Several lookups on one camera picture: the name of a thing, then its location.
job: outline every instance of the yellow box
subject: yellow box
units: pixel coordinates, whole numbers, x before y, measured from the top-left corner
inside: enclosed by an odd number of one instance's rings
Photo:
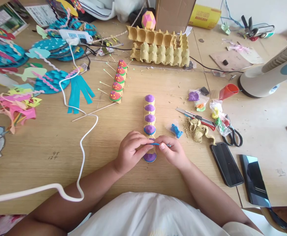
[[[189,25],[210,30],[216,26],[220,17],[221,10],[195,4]]]

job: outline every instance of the utility knife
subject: utility knife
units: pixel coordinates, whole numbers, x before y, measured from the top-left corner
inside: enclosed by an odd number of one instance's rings
[[[200,120],[203,125],[208,126],[208,127],[211,128],[213,131],[215,131],[215,124],[214,124],[212,121],[210,121],[210,120],[208,120],[208,119],[206,119],[206,118],[203,118],[202,116],[199,116],[199,115],[196,115],[196,114],[194,114],[194,113],[191,113],[191,112],[189,112],[189,111],[185,111],[185,110],[183,110],[182,108],[176,108],[175,110],[177,110],[177,111],[183,113],[185,116],[188,116],[188,117],[190,117],[191,119],[196,118],[196,119]]]

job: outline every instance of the white fan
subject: white fan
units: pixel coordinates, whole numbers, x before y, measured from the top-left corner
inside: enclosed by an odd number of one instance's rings
[[[267,64],[250,68],[238,79],[238,86],[249,97],[262,98],[274,93],[287,80],[287,47]]]

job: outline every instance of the smartphone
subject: smartphone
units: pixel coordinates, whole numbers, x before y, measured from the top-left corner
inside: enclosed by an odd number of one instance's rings
[[[245,178],[245,186],[248,201],[251,204],[262,207],[270,207],[266,187],[262,179],[258,159],[252,156],[240,155],[242,170]]]
[[[229,187],[242,184],[244,179],[228,145],[226,143],[217,143],[216,146],[210,145],[210,150],[215,158],[216,165],[219,168],[224,183]]]

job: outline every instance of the pink patterned fabric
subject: pink patterned fabric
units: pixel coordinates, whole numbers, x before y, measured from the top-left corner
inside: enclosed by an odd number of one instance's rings
[[[6,234],[25,215],[0,215],[0,236]]]

